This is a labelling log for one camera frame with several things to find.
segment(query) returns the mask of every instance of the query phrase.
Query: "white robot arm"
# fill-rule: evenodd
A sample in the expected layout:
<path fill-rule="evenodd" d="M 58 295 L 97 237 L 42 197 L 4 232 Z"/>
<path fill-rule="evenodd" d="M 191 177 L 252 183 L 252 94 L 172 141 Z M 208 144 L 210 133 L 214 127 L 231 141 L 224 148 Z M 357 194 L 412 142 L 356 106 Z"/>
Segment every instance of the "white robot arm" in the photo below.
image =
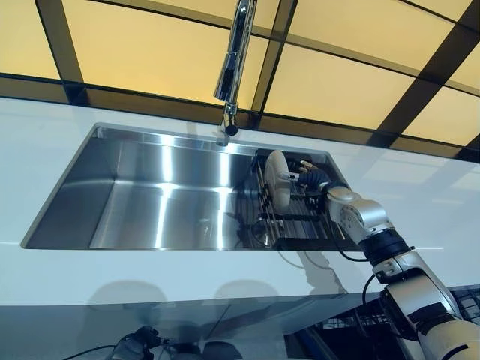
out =
<path fill-rule="evenodd" d="M 400 334 L 418 337 L 427 360 L 480 359 L 480 327 L 462 320 L 449 290 L 395 231 L 384 208 L 348 187 L 328 188 L 332 221 L 362 249 L 386 284 L 381 301 Z"/>

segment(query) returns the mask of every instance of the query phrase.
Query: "illuminated ceiling panel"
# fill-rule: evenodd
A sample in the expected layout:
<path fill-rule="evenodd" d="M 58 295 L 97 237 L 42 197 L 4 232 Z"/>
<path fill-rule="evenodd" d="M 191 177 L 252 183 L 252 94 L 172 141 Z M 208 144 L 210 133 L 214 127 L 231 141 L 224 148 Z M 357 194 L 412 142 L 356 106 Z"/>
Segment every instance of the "illuminated ceiling panel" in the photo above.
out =
<path fill-rule="evenodd" d="M 222 104 L 213 92 L 228 30 L 93 1 L 63 4 L 86 83 Z M 267 45 L 250 39 L 242 108 L 251 107 Z"/>
<path fill-rule="evenodd" d="M 289 32 L 421 70 L 452 28 L 394 0 L 301 0 Z"/>
<path fill-rule="evenodd" d="M 410 0 L 429 10 L 458 21 L 472 0 Z"/>
<path fill-rule="evenodd" d="M 286 45 L 265 111 L 377 129 L 413 78 Z"/>
<path fill-rule="evenodd" d="M 0 1 L 0 72 L 59 79 L 34 0 Z"/>
<path fill-rule="evenodd" d="M 450 80 L 480 90 L 480 44 L 477 44 Z"/>
<path fill-rule="evenodd" d="M 179 8 L 199 11 L 217 17 L 233 18 L 237 0 L 154 0 L 162 4 L 173 5 Z M 256 3 L 253 24 L 271 29 L 277 13 L 279 0 L 260 0 Z"/>
<path fill-rule="evenodd" d="M 480 132 L 480 99 L 442 87 L 403 132 L 465 146 Z"/>

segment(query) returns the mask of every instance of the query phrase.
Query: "chrome faucet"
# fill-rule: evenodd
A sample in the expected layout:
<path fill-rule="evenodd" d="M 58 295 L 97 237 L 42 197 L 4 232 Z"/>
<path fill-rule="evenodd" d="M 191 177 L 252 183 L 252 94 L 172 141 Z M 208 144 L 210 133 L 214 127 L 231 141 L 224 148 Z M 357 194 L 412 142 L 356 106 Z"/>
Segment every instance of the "chrome faucet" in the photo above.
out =
<path fill-rule="evenodd" d="M 225 61 L 214 93 L 217 99 L 225 101 L 221 123 L 221 130 L 225 134 L 225 145 L 228 144 L 229 138 L 239 131 L 235 119 L 239 105 L 237 97 L 256 7 L 257 0 L 238 0 L 237 2 Z"/>

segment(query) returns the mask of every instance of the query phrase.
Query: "metal dish rack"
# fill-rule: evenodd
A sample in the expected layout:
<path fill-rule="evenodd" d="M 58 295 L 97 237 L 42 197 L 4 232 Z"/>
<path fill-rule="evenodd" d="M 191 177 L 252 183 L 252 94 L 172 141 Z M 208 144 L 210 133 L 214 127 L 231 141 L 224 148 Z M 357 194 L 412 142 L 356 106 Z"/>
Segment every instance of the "metal dish rack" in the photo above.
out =
<path fill-rule="evenodd" d="M 308 196 L 302 186 L 292 183 L 290 186 L 290 204 L 285 214 L 275 212 L 269 185 L 264 182 L 260 163 L 256 162 L 256 180 L 259 187 L 259 219 L 264 221 L 266 248 L 288 248 L 288 244 L 310 242 L 315 244 L 327 239 L 323 216 L 318 213 L 314 196 Z"/>

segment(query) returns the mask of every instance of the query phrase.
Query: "sink basin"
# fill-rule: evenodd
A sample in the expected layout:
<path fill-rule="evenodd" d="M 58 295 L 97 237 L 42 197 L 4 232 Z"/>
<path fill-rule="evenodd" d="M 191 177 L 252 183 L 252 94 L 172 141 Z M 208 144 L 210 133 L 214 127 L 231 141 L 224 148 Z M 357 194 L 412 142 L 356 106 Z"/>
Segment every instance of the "sink basin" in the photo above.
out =
<path fill-rule="evenodd" d="M 309 221 L 278 220 L 284 239 L 269 238 L 255 175 L 258 154 L 257 148 L 246 145 L 222 147 L 147 130 L 97 126 L 31 225 L 22 246 L 335 250 L 315 217 Z M 344 181 L 327 153 L 308 156 Z M 297 202 L 295 211 L 301 212 L 301 207 Z M 297 239 L 289 238 L 287 230 L 295 229 Z M 345 251 L 358 250 L 348 239 L 340 240 L 340 246 Z"/>

